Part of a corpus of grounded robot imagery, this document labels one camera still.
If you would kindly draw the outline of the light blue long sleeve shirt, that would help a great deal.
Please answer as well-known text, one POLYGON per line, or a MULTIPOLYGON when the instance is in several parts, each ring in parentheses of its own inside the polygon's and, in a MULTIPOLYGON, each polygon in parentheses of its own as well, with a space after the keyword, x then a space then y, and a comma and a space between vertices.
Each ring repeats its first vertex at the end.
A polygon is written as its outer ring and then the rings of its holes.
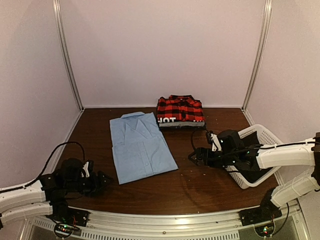
POLYGON ((154 113, 124 114, 111 119, 109 127, 120 185, 178 169, 154 113))

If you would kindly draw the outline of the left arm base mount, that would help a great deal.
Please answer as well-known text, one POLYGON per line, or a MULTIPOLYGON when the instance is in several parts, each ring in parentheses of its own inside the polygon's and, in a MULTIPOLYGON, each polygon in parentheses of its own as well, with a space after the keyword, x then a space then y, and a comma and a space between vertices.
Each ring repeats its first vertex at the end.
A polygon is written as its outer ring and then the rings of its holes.
POLYGON ((52 214, 46 215, 46 217, 53 221, 68 225, 86 227, 89 218, 89 212, 72 207, 60 207, 53 208, 52 214))

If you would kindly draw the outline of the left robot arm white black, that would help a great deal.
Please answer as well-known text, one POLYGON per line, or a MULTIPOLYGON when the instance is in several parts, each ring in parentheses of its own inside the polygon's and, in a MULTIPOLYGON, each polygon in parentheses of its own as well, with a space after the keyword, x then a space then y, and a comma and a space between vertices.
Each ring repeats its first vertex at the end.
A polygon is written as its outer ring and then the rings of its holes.
POLYGON ((85 227, 89 212, 69 207, 67 195, 94 197, 113 179, 102 171, 94 172, 94 162, 69 158, 53 173, 0 190, 0 226, 45 216, 69 226, 85 227))

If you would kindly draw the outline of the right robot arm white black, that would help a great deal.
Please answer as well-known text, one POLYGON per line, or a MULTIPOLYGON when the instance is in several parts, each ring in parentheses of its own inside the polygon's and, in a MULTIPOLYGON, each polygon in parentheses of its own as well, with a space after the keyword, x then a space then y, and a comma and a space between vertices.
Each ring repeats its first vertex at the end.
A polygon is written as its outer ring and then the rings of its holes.
POLYGON ((260 172, 263 169, 284 166, 309 166, 284 185, 269 189, 253 212, 259 220, 273 217, 280 207, 297 197, 320 190, 320 134, 299 142, 284 144, 248 145, 235 130, 225 130, 215 135, 206 132, 211 148, 194 147, 188 159, 197 166, 225 169, 234 166, 234 173, 260 172))

